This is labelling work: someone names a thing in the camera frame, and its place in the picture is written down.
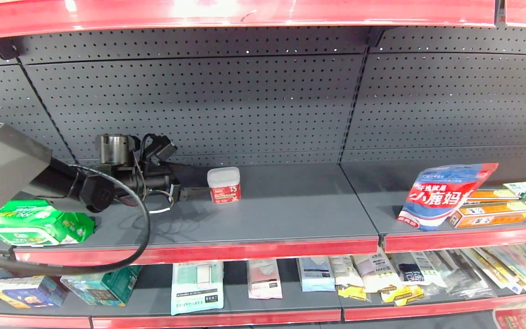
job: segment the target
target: small container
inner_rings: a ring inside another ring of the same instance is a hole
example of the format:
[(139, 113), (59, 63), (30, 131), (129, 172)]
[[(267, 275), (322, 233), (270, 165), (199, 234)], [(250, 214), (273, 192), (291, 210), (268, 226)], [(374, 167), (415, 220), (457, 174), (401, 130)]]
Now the small container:
[(207, 175), (212, 202), (237, 202), (241, 199), (241, 175), (237, 167), (211, 169)]

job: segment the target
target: white package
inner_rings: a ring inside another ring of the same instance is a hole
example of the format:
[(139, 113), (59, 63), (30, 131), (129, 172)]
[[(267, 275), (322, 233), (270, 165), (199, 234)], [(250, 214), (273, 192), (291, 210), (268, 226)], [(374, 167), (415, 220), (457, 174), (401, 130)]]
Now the white package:
[(334, 272), (334, 281), (339, 286), (355, 286), (364, 287), (365, 283), (358, 274), (357, 269), (354, 268), (352, 258), (350, 256), (330, 256), (328, 257), (332, 272)]
[(277, 260), (247, 260), (249, 298), (283, 298)]
[(376, 254), (354, 255), (353, 259), (365, 283), (365, 292), (377, 293), (390, 286), (399, 288), (403, 285), (382, 248), (378, 248)]
[(298, 258), (301, 291), (334, 292), (334, 275), (328, 257)]
[(174, 264), (171, 314), (223, 308), (223, 262)]

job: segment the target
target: black cable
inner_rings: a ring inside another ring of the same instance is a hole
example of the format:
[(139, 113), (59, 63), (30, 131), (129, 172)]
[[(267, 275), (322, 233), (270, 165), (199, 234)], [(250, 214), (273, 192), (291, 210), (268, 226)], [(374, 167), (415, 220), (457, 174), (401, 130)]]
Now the black cable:
[(123, 268), (131, 263), (133, 263), (139, 256), (142, 255), (144, 250), (147, 248), (147, 244), (150, 241), (150, 215), (146, 208), (146, 205), (142, 202), (141, 198), (133, 192), (132, 189), (129, 189), (125, 184), (123, 184), (118, 179), (111, 177), (101, 171), (85, 167), (79, 164), (71, 164), (71, 167), (76, 167), (81, 170), (90, 171), (96, 175), (100, 175), (113, 183), (118, 185), (120, 188), (125, 190), (130, 194), (131, 197), (137, 202), (140, 207), (140, 210), (143, 213), (143, 218), (146, 221), (146, 233), (143, 236), (142, 242), (140, 243), (137, 250), (129, 257), (121, 260), (119, 262), (106, 264), (106, 265), (95, 265), (95, 266), (62, 266), (62, 265), (50, 265), (50, 264), (40, 264), (40, 263), (31, 263), (31, 262), (17, 262), (16, 260), (5, 260), (0, 258), (0, 268), (6, 269), (12, 272), (19, 272), (21, 275), (48, 275), (48, 276), (60, 276), (60, 275), (83, 275), (83, 274), (92, 274), (92, 273), (104, 273), (107, 271), (116, 271), (120, 268)]

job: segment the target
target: red label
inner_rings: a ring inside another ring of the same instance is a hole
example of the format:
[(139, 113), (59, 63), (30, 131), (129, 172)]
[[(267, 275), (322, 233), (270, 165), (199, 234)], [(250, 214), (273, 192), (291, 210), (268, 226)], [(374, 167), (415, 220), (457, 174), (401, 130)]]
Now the red label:
[(237, 202), (241, 199), (241, 185), (210, 189), (210, 196), (214, 203)]

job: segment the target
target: metal cylinder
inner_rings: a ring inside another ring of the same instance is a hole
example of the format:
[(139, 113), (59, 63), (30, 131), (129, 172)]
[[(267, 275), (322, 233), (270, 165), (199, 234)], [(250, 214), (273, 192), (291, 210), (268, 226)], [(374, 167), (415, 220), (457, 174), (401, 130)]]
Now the metal cylinder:
[(103, 165), (130, 165), (129, 136), (100, 135), (100, 162)]

